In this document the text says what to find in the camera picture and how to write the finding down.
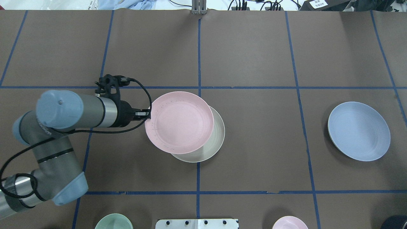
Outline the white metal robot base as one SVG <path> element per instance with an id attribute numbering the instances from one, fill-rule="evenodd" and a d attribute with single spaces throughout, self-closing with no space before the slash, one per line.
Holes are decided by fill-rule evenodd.
<path id="1" fill-rule="evenodd" d="M 239 229 L 238 219 L 161 219 L 156 229 Z"/>

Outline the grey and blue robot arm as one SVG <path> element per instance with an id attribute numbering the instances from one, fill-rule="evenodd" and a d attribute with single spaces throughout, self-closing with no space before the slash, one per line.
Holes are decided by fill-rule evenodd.
<path id="1" fill-rule="evenodd" d="M 131 82 L 137 83 L 146 93 L 148 109 L 132 108 L 121 100 L 120 88 Z M 27 148 L 8 159 L 1 167 L 1 174 L 12 160 L 30 150 L 39 168 L 1 177 L 1 219 L 48 200 L 57 206 L 65 205 L 88 191 L 85 173 L 69 135 L 120 134 L 133 129 L 109 132 L 96 128 L 123 128 L 132 121 L 139 121 L 138 128 L 151 118 L 151 96 L 138 80 L 107 74 L 99 78 L 96 85 L 94 95 L 47 90 L 38 99 L 35 110 L 26 112 L 14 122 L 13 135 Z"/>

